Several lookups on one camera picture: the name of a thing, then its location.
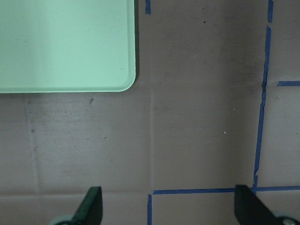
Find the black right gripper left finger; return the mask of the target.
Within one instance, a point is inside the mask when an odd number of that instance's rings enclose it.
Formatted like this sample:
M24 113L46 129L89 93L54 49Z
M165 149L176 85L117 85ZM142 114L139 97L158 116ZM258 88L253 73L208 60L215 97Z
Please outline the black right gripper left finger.
M103 218L102 188L90 187L71 218L71 225L100 225Z

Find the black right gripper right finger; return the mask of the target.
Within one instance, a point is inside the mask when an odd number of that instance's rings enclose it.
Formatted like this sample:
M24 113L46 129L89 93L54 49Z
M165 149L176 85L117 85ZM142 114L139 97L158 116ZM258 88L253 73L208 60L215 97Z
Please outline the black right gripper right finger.
M298 225L292 217L275 216L246 185L237 185L234 214L240 225Z

